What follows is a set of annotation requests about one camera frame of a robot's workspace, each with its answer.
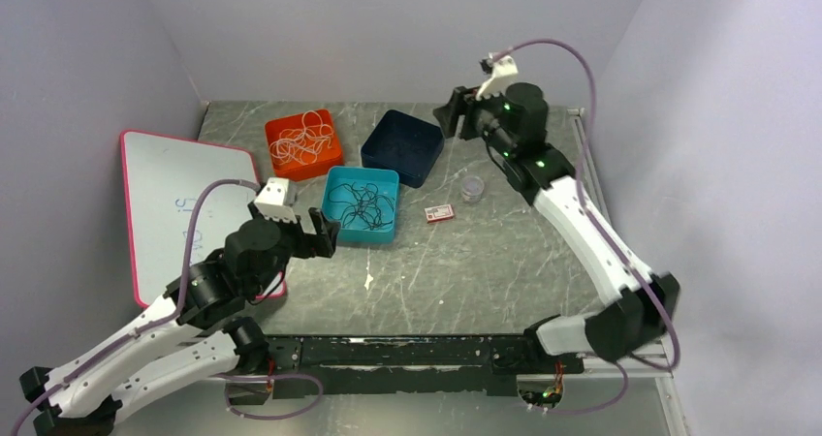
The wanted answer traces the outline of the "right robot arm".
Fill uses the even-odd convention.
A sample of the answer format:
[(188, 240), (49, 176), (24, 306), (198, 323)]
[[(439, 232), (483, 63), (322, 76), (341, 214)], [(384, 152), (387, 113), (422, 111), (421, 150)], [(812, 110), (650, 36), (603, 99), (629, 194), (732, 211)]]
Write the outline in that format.
[(523, 346), (533, 371), (548, 371), (571, 353), (610, 362), (628, 358), (668, 331), (680, 283), (656, 273), (617, 235), (590, 200), (566, 156), (547, 140), (549, 105), (542, 90), (517, 82), (483, 96), (459, 86), (434, 110), (445, 138), (480, 139), (508, 183), (564, 238), (594, 284), (603, 307), (573, 317), (556, 316), (532, 326)]

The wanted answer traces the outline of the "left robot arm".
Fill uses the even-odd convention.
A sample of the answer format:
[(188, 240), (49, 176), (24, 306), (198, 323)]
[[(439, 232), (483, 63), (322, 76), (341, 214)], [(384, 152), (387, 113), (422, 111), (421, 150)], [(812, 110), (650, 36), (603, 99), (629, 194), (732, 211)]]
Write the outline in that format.
[(293, 258), (331, 258), (340, 225), (312, 207), (314, 231), (300, 217), (253, 211), (203, 261), (181, 275), (143, 312), (79, 358), (35, 366), (20, 378), (38, 435), (109, 435), (163, 395), (212, 376), (270, 371), (261, 327), (240, 311), (282, 282)]

